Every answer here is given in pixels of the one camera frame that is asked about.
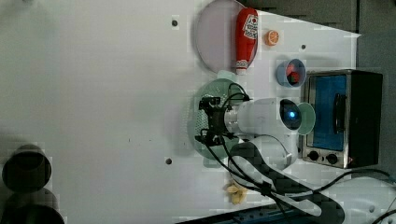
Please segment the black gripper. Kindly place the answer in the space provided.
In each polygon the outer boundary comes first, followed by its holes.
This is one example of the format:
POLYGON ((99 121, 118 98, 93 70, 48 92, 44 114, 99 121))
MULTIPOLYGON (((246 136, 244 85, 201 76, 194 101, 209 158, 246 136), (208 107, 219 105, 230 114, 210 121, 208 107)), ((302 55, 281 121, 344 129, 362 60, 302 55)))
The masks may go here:
POLYGON ((199 109, 207 116, 207 127, 201 128, 194 138, 209 147, 222 146, 225 143, 224 136, 233 138, 224 121, 226 108, 219 104, 219 97, 203 97, 199 102, 199 109))

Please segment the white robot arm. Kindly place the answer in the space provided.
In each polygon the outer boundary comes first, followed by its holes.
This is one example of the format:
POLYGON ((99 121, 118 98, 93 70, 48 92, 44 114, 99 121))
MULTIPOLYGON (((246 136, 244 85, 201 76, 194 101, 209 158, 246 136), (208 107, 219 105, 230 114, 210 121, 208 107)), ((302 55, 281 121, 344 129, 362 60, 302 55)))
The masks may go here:
POLYGON ((372 169, 358 169, 356 177, 342 175, 322 186, 285 172, 296 159, 302 122, 301 107, 289 99, 250 101, 238 93, 225 101, 204 97, 199 109, 207 126, 195 135, 210 158, 224 167, 234 185, 294 208, 317 224, 395 224, 395 181, 370 177, 372 169))

